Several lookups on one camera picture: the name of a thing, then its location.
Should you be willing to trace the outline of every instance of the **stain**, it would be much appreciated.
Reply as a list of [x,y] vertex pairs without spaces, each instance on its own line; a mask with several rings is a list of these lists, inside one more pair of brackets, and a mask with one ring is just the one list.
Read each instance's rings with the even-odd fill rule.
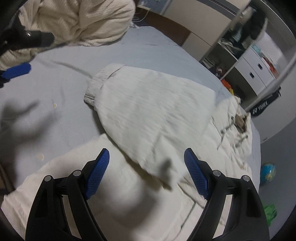
[[39,154],[39,155],[38,155],[38,159],[39,159],[40,161],[43,161],[43,160],[44,160],[44,155],[43,155],[43,154]]

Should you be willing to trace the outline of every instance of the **wooden panel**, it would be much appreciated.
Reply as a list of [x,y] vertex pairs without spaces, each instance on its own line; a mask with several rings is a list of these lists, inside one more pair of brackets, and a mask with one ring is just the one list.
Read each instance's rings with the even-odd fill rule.
[[[146,12],[142,11],[141,17],[144,17]],[[145,22],[156,28],[164,35],[173,40],[176,44],[182,46],[185,40],[191,33],[184,26],[154,12],[149,12],[145,18]]]
[[196,0],[173,0],[164,16],[188,28],[211,46],[231,22],[223,14]]
[[182,45],[182,48],[197,61],[202,59],[210,47],[210,45],[193,33],[189,35],[188,39]]

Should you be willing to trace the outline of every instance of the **metal pin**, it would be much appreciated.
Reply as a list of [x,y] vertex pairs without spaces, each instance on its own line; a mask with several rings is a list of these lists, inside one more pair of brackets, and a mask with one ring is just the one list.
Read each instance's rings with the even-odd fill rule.
[[221,176],[221,172],[219,170],[214,170],[213,171],[214,176],[219,177]]
[[49,182],[51,179],[52,179],[51,176],[46,176],[46,177],[44,178],[44,181]]
[[75,177],[79,177],[81,175],[81,171],[80,170],[76,170],[73,172],[73,176]]
[[247,175],[244,175],[242,178],[243,178],[243,180],[246,181],[246,182],[250,181],[250,177],[247,176]]

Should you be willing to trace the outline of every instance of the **white duvet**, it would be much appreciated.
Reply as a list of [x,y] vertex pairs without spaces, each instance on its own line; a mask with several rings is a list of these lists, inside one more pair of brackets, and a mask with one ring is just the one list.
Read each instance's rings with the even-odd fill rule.
[[[112,140],[151,175],[172,189],[178,184],[201,207],[184,164],[190,147],[200,160],[226,176],[252,177],[246,158],[252,151],[250,115],[246,132],[232,120],[241,115],[232,96],[215,106],[215,92],[191,80],[149,69],[111,64],[89,83],[84,100],[93,105]],[[227,197],[221,223],[225,224]]]
[[[133,0],[29,0],[20,8],[19,18],[28,30],[52,32],[54,46],[99,46],[122,37],[134,13]],[[0,69],[27,62],[40,51],[9,50],[0,57]]]
[[[178,237],[194,201],[178,187],[173,191],[163,188],[159,180],[131,162],[102,134],[51,160],[4,197],[1,209],[22,238],[25,238],[30,209],[43,178],[46,175],[66,177],[74,170],[81,170],[102,148],[109,150],[110,162],[97,193],[88,203],[107,240],[169,241]],[[67,213],[69,204],[64,204]],[[68,222],[72,234],[79,237],[74,221],[68,219]]]

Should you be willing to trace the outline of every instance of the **blue rubber grip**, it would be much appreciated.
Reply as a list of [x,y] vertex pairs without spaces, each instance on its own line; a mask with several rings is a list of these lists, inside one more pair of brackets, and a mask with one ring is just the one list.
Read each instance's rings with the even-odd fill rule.
[[193,156],[189,149],[184,152],[184,162],[193,180],[193,183],[198,193],[207,199],[209,196],[207,179],[196,163],[195,158],[196,157]]
[[31,70],[31,65],[29,63],[20,64],[18,66],[14,66],[12,68],[7,69],[2,73],[2,77],[4,79],[12,79],[24,74],[28,74]]
[[90,199],[90,197],[94,195],[98,190],[100,182],[109,164],[109,159],[110,159],[110,154],[109,154],[109,151],[106,149],[103,152],[103,154],[99,157],[97,164],[95,165],[94,169],[89,175],[89,178],[86,183],[86,191],[85,191],[86,199]]

